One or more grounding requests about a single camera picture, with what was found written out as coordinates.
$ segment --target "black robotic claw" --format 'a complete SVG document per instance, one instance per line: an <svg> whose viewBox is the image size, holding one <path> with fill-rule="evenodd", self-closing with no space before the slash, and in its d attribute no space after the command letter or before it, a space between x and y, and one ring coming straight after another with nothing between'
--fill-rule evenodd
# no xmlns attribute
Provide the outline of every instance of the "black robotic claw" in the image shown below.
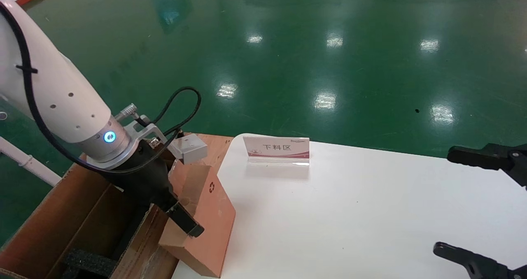
<svg viewBox="0 0 527 279"><path fill-rule="evenodd" d="M527 186L527 144L503 146L487 144L482 149L453 146L446 159L489 170L503 170L520 186ZM465 267L471 279L527 279L527 265L509 270L499 262L466 249L437 242L434 254Z"/></svg>
<svg viewBox="0 0 527 279"><path fill-rule="evenodd" d="M488 170L503 170L520 186L527 186L527 144L503 146L487 144L482 149L453 146L448 150L446 159L452 163L461 163Z"/></svg>
<svg viewBox="0 0 527 279"><path fill-rule="evenodd" d="M516 272L521 268L511 271L491 258L447 243L437 242L434 245L434 254L465 267L471 279L520 279L515 275L522 276Z"/></svg>

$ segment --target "white pipe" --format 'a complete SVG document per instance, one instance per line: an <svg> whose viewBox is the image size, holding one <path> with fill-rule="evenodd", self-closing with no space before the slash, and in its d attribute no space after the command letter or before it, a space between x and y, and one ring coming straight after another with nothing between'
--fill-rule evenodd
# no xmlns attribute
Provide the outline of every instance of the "white pipe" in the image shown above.
<svg viewBox="0 0 527 279"><path fill-rule="evenodd" d="M61 180L60 176L49 170L49 168L47 168L43 163L40 163L34 159L32 155L25 154L3 137L0 137L0 153L10 157L15 162L19 163L20 167L23 167L25 170L33 173L35 176L47 182L51 186L57 185L57 183Z"/></svg>

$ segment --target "sign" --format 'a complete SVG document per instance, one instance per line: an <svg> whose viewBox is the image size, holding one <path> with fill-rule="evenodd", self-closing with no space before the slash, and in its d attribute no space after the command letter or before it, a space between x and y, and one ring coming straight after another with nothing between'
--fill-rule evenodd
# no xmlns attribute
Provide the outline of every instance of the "sign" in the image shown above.
<svg viewBox="0 0 527 279"><path fill-rule="evenodd" d="M243 137L249 157L309 159L309 138Z"/></svg>

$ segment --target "blue indicator light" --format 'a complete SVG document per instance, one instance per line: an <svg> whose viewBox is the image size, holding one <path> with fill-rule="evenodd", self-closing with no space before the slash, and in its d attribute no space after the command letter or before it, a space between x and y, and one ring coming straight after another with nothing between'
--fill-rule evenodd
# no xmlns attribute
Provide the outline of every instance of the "blue indicator light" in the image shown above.
<svg viewBox="0 0 527 279"><path fill-rule="evenodd" d="M104 141L105 142L108 142L108 143L112 143L115 141L115 132L113 131L108 131L104 134Z"/></svg>

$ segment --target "silver connector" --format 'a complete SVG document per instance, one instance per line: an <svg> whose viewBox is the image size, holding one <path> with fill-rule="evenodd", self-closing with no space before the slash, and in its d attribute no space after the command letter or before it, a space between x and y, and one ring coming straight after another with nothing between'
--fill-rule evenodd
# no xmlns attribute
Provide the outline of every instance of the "silver connector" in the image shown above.
<svg viewBox="0 0 527 279"><path fill-rule="evenodd" d="M121 112L119 112L119 113L115 116L115 120L116 120L116 121L121 121L121 120L123 120L124 118L127 118L128 116L133 116L134 119L139 117L139 116L137 115L137 106L135 106L134 103L132 103L132 104L126 106L123 110L121 110Z"/></svg>

